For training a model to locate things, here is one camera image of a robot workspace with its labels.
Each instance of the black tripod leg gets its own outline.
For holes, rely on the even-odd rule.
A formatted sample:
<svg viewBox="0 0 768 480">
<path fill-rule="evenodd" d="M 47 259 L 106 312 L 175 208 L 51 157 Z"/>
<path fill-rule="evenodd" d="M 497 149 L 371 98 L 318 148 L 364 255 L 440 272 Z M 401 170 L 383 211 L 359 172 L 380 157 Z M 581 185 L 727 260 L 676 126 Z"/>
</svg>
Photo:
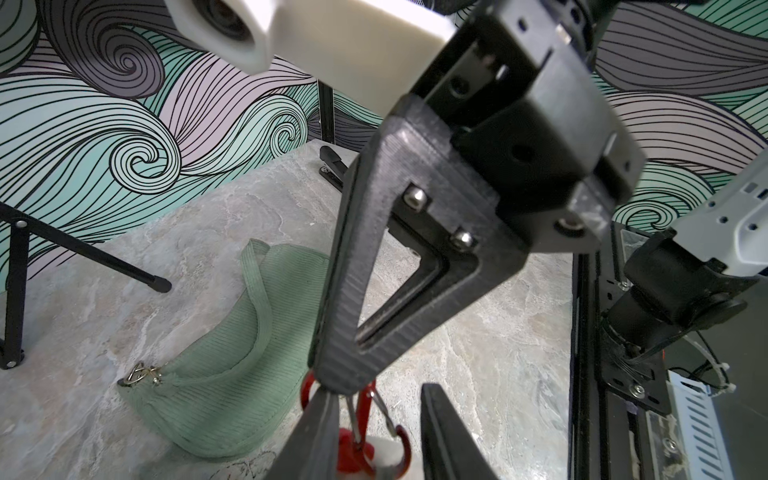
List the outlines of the black tripod leg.
<svg viewBox="0 0 768 480">
<path fill-rule="evenodd" d="M 23 220 L 11 223 L 11 248 L 8 259 L 8 292 L 5 305 L 5 340 L 0 368 L 12 369 L 22 362 L 22 330 L 24 302 L 27 293 L 27 262 L 29 260 L 29 229 Z"/>
<path fill-rule="evenodd" d="M 117 257 L 113 257 L 109 253 L 106 253 L 98 248 L 79 240 L 72 235 L 67 235 L 61 230 L 51 227 L 47 223 L 41 222 L 36 218 L 30 217 L 24 214 L 20 210 L 16 210 L 4 203 L 0 203 L 0 220 L 11 223 L 23 221 L 27 223 L 27 229 L 37 235 L 38 237 L 45 238 L 57 245 L 61 245 L 67 250 L 71 250 L 78 255 L 89 258 L 94 262 L 98 262 L 104 266 L 108 266 L 112 270 L 118 271 L 124 275 L 128 275 L 130 278 L 134 278 L 142 283 L 147 284 L 152 290 L 160 293 L 170 292 L 170 282 L 164 279 L 162 276 L 155 276 L 151 273 L 147 273 L 140 268 L 131 265 L 128 262 L 124 262 Z"/>
</svg>

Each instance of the wall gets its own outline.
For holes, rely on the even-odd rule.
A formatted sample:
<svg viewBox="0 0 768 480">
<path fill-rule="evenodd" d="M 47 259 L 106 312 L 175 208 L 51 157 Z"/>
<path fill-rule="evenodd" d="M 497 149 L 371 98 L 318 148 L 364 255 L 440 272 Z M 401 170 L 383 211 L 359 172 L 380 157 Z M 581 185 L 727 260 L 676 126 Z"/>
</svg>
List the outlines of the wall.
<svg viewBox="0 0 768 480">
<path fill-rule="evenodd" d="M 650 160 L 615 218 L 663 229 L 766 146 L 768 2 L 624 4 L 594 79 Z M 336 143 L 360 150 L 381 118 L 334 96 Z M 0 201 L 90 243 L 319 137 L 318 117 L 310 75 L 239 72 L 162 0 L 0 2 Z M 3 224 L 0 281 L 7 252 Z M 71 256 L 37 238 L 31 254 L 30 276 Z"/>
<path fill-rule="evenodd" d="M 319 137 L 318 118 L 312 76 L 241 73 L 162 0 L 0 2 L 0 201 L 89 243 Z M 33 237 L 29 276 L 70 256 Z"/>
<path fill-rule="evenodd" d="M 593 78 L 649 160 L 614 219 L 663 230 L 768 146 L 768 2 L 622 4 Z M 335 101 L 336 143 L 360 150 L 381 118 Z"/>
</svg>

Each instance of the black cable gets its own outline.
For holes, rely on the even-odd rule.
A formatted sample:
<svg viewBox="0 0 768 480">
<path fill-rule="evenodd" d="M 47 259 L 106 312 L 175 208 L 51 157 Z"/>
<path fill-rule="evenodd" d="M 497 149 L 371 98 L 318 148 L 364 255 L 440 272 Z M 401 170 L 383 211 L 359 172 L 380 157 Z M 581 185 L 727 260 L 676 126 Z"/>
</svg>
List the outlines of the black cable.
<svg viewBox="0 0 768 480">
<path fill-rule="evenodd" d="M 685 373 L 688 375 L 688 379 L 690 379 L 690 380 L 696 380 L 696 381 L 697 381 L 697 382 L 699 382 L 699 383 L 703 383 L 704 385 L 706 385 L 706 386 L 710 387 L 711 389 L 715 389 L 715 390 L 725 390 L 725 389 L 727 389 L 727 388 L 728 388 L 727 386 L 717 386 L 717 385 L 713 385 L 713 384 L 711 384 L 711 383 L 709 383 L 709 382 L 707 382 L 707 381 L 704 381 L 704 380 L 700 379 L 699 377 L 695 376 L 695 375 L 693 374 L 693 372 L 691 372 L 690 370 L 688 370 L 688 369 L 684 369 L 684 368 L 683 368 L 683 367 L 681 367 L 681 366 L 674 366 L 674 367 L 670 368 L 669 370 L 670 370 L 670 371 L 674 371 L 674 370 L 682 370 L 683 372 L 685 372 Z"/>
<path fill-rule="evenodd" d="M 699 336 L 702 342 L 704 342 L 704 346 L 707 348 L 707 350 L 710 351 L 710 355 L 715 360 L 715 363 L 717 365 L 720 364 L 720 361 L 717 359 L 717 355 L 715 355 L 714 350 L 712 350 L 712 347 L 710 346 L 710 343 L 707 342 L 707 339 L 704 338 L 704 335 L 701 334 L 699 330 L 696 331 L 696 334 Z M 725 371 L 723 367 L 719 367 L 720 371 L 723 373 L 723 378 L 725 378 L 726 385 L 730 383 L 730 379 L 728 378 L 728 373 Z"/>
</svg>

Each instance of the tripod foot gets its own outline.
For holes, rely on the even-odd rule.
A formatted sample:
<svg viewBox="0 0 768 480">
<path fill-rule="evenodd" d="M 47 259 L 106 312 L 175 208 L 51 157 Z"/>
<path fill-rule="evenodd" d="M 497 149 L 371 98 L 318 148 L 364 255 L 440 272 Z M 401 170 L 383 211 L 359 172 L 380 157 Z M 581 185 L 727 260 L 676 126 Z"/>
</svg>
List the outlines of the tripod foot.
<svg viewBox="0 0 768 480">
<path fill-rule="evenodd" d="M 168 293 L 170 292 L 170 282 L 164 279 L 162 276 L 156 276 L 154 282 L 148 283 L 149 287 L 155 292 Z"/>
</svg>

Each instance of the metal ring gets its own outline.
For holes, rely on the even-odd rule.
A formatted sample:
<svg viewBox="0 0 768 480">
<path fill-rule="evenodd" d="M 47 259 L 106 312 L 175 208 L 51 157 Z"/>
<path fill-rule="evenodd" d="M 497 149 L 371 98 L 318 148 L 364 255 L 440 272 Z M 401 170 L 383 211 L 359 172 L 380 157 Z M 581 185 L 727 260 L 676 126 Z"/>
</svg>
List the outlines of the metal ring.
<svg viewBox="0 0 768 480">
<path fill-rule="evenodd" d="M 351 395 L 344 396 L 346 399 L 346 411 L 349 413 L 349 423 L 352 424 L 352 434 L 355 436 L 355 443 L 360 443 L 362 436 L 360 435 L 360 426 L 357 424 L 357 412 L 355 411 L 355 404 Z"/>
<path fill-rule="evenodd" d="M 376 406 L 379 407 L 379 411 L 384 415 L 386 429 L 389 430 L 389 434 L 393 437 L 396 437 L 397 429 L 395 428 L 395 423 L 389 417 L 389 410 L 387 410 L 384 399 L 382 399 L 382 396 L 379 394 L 379 390 L 377 390 L 376 387 L 371 389 L 371 398 L 373 399 L 373 402 L 376 404 Z"/>
</svg>

